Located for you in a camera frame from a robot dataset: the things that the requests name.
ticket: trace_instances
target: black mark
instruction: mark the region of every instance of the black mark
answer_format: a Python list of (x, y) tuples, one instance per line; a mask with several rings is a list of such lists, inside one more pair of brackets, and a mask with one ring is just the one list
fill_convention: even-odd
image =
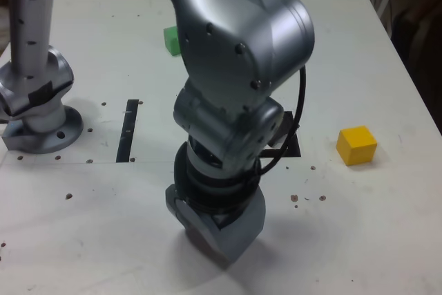
[(258, 90), (261, 87), (261, 81), (252, 81), (250, 82), (250, 87), (254, 90)]
[(129, 162), (131, 156), (133, 132), (137, 121), (138, 99), (129, 99), (124, 114), (122, 134), (119, 139), (117, 162)]
[(212, 23), (207, 24), (206, 31), (207, 31), (208, 35), (212, 35), (212, 33), (213, 33), (213, 24)]
[(244, 53), (246, 46), (242, 43), (239, 43), (235, 46), (235, 52), (237, 55), (241, 55), (242, 53)]
[[(279, 126), (278, 130), (275, 132), (275, 135), (272, 137), (272, 139), (269, 141), (268, 145), (273, 147), (281, 141), (285, 136), (287, 136), (287, 133), (289, 132), (289, 129), (291, 127), (291, 124), (293, 123), (293, 113), (290, 111), (284, 112), (284, 117), (282, 119), (281, 125)], [(260, 158), (275, 158), (279, 154), (278, 149), (266, 149), (261, 152)], [(296, 135), (293, 136), (289, 143), (289, 147), (285, 151), (283, 158), (294, 158), (294, 157), (300, 157), (301, 151), (299, 148), (298, 143), (298, 137)]]

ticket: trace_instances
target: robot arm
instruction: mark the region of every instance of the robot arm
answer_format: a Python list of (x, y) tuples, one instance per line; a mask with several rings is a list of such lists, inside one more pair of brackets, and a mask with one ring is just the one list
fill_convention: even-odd
[(225, 177), (235, 176), (281, 121), (269, 96), (309, 59), (311, 19), (299, 0), (171, 1), (189, 74), (175, 121), (221, 161)]
[(299, 0), (171, 1), (189, 74), (173, 115), (189, 139), (166, 202), (234, 261), (264, 224), (258, 156), (284, 111), (270, 95), (305, 65), (314, 29)]

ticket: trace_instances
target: black tape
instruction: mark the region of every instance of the black tape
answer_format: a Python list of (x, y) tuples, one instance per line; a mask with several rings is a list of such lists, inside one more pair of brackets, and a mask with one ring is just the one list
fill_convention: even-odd
[(135, 123), (137, 121), (138, 101), (138, 99), (129, 99), (127, 101), (122, 135), (119, 138), (117, 162), (129, 162), (133, 132), (135, 131)]

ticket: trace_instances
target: black strip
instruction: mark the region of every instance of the black strip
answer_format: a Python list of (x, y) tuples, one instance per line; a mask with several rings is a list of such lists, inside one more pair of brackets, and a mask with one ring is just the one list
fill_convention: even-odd
[[(276, 131), (275, 135), (269, 141), (269, 146), (274, 146), (276, 143), (281, 141), (283, 138), (287, 136), (291, 125), (293, 124), (293, 113), (290, 111), (284, 112), (284, 117), (282, 119), (282, 123)], [(279, 149), (267, 149), (263, 150), (260, 154), (260, 158), (275, 158), (279, 154)], [(300, 157), (301, 150), (299, 149), (298, 137), (296, 134), (291, 139), (287, 150), (285, 151), (283, 158), (294, 158)]]
[[(279, 149), (266, 149), (260, 154), (260, 158), (275, 158), (279, 154)], [(287, 150), (284, 152), (283, 158), (297, 158), (301, 156), (299, 149), (298, 137), (296, 135), (291, 139)]]
[(122, 135), (119, 139), (117, 162), (129, 162), (131, 156), (133, 132), (137, 121), (138, 99), (129, 99), (124, 115)]

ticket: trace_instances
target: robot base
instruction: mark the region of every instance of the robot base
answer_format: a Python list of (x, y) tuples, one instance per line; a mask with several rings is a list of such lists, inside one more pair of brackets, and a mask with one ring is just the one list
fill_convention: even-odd
[(217, 256), (233, 263), (262, 231), (265, 220), (264, 196), (257, 187), (252, 197), (247, 200), (246, 207), (241, 208), (239, 212), (209, 214), (194, 209), (189, 200), (180, 194), (181, 184), (177, 181), (180, 176), (186, 176), (186, 160), (184, 159), (184, 163), (182, 160), (185, 157), (186, 149), (182, 146), (175, 159), (177, 183), (166, 190), (166, 205), (187, 231), (197, 231)]
[(22, 120), (9, 122), (2, 136), (8, 150), (43, 154), (62, 150), (75, 142), (83, 131), (83, 120), (74, 108), (62, 107), (66, 121), (58, 129), (47, 133), (30, 131)]

